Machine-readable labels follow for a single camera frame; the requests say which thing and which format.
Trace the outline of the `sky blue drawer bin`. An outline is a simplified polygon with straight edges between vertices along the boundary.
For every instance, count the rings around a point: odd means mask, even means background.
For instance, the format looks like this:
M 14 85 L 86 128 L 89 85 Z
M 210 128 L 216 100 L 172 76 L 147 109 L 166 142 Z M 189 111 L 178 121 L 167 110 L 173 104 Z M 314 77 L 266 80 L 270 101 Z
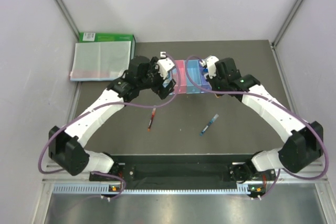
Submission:
M 202 82 L 201 82 L 201 75 L 200 75 L 200 69 L 199 69 L 199 63 L 197 60 L 189 60 L 188 63 L 186 64 L 187 66 L 187 70 L 186 72 L 188 72 L 189 77 L 191 78 L 191 80 L 193 82 L 196 83 L 197 86 L 201 86 Z M 193 85 L 189 78 L 186 78 L 186 82 L 187 82 L 187 86 L 186 86 L 186 93 L 187 94 L 196 94 L 196 93 L 200 93 L 201 90 L 196 87 L 195 85 Z

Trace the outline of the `red gel pen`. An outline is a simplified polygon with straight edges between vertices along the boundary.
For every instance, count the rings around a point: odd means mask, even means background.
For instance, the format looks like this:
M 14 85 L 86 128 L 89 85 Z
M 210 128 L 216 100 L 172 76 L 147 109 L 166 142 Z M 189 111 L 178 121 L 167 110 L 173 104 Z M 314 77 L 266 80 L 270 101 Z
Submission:
M 148 125 L 148 132 L 150 132 L 150 130 L 151 130 L 152 123 L 153 123 L 153 120 L 154 120 L 154 117 L 155 117 L 155 113 L 156 113 L 156 108 L 153 108 L 152 113 L 151 113 L 151 118 L 150 118 L 150 121 L 149 121 L 149 125 Z

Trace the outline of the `pink drawer bin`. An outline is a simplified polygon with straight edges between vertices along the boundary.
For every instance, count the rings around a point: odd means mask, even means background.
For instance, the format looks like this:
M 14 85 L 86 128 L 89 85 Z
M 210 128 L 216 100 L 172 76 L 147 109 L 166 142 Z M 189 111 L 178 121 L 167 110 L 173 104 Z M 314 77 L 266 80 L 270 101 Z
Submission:
M 172 70 L 171 79 L 174 79 L 176 84 L 174 91 L 171 94 L 185 94 L 187 90 L 186 74 L 185 74 L 185 61 L 177 60 L 176 68 Z

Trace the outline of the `blue gel pen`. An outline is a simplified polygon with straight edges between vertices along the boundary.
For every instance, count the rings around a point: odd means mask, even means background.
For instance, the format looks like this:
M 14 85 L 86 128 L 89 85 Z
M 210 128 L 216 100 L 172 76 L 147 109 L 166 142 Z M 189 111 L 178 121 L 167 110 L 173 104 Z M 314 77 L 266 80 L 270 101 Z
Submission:
M 213 116 L 213 118 L 206 124 L 206 126 L 202 129 L 202 131 L 200 132 L 200 136 L 203 136 L 204 133 L 207 131 L 207 129 L 216 121 L 216 119 L 219 117 L 218 114 L 215 114 Z

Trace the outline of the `translucent mesh zipper pouch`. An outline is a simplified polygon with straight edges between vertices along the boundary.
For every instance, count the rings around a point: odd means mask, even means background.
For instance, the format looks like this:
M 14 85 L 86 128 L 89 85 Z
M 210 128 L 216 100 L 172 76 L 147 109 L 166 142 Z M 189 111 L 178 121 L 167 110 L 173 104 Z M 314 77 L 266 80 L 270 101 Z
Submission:
M 133 57 L 134 43 L 131 41 L 77 43 L 70 80 L 114 80 L 128 69 Z

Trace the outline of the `purple drawer bin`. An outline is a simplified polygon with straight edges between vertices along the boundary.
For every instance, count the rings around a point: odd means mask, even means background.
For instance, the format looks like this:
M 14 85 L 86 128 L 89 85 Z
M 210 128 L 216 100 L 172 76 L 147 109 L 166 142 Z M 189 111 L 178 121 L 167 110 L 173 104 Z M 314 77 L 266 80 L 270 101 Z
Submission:
M 203 75 L 203 69 L 204 68 L 202 66 L 199 67 L 202 88 L 206 90 L 211 90 L 212 89 L 211 85 L 206 80 L 205 76 Z

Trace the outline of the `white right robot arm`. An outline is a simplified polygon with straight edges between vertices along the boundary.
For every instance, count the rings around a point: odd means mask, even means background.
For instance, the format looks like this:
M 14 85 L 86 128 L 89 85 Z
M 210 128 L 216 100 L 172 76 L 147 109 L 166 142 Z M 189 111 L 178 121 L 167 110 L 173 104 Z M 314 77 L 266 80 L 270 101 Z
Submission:
M 209 56 L 201 60 L 204 77 L 217 96 L 228 92 L 239 102 L 255 111 L 279 135 L 284 145 L 270 151 L 256 153 L 246 162 L 245 174 L 252 180 L 258 179 L 264 171 L 286 169 L 297 173 L 320 158 L 323 127 L 318 122 L 308 124 L 300 121 L 261 85 L 254 76 L 242 76 L 233 58 L 219 60 Z

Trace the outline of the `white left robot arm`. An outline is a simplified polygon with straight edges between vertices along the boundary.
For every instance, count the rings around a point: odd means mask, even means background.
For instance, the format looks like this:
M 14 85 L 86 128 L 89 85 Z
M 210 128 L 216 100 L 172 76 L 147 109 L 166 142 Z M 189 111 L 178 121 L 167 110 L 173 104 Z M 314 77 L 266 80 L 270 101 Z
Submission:
M 164 58 L 136 56 L 129 62 L 124 73 L 112 80 L 100 97 L 68 125 L 54 126 L 49 132 L 48 156 L 70 175 L 82 172 L 99 172 L 107 180 L 114 180 L 119 168 L 107 153 L 96 153 L 85 149 L 89 139 L 104 123 L 123 109 L 131 106 L 140 91 L 150 89 L 165 99 L 173 92 L 176 82 L 170 72 L 176 62 L 169 56 Z

